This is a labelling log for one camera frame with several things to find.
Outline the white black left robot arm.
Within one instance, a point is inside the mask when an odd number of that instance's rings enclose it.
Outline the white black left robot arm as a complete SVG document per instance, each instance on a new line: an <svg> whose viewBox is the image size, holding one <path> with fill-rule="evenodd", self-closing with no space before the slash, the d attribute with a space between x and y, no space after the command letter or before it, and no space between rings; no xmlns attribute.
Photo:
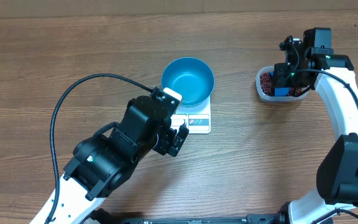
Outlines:
<svg viewBox="0 0 358 224"><path fill-rule="evenodd" d="M150 150L177 156L189 133L184 124L171 127L182 101L169 88L155 88L149 96L130 100L121 122L105 125L74 148L59 189L32 223L83 223L131 177Z"/></svg>

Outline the blue plastic measuring scoop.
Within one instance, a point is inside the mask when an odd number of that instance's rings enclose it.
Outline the blue plastic measuring scoop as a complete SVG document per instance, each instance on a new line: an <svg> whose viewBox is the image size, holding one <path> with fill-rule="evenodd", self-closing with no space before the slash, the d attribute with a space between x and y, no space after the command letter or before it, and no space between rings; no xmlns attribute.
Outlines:
<svg viewBox="0 0 358 224"><path fill-rule="evenodd" d="M287 96L290 88L283 87L283 88L275 88L273 86L273 72L268 73L269 81L268 81L268 94L270 96Z"/></svg>

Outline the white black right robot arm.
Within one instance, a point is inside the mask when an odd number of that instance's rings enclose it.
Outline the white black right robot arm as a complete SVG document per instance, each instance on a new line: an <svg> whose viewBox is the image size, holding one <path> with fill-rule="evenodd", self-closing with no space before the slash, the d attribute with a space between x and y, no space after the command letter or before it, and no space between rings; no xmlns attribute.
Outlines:
<svg viewBox="0 0 358 224"><path fill-rule="evenodd" d="M316 173L316 187L288 202L276 223L331 223L346 213L356 219L358 207L358 88L354 66L347 55L334 53L329 28L315 27L303 39L288 36L280 43L286 61L273 67L274 88L314 90L321 97L336 142Z"/></svg>

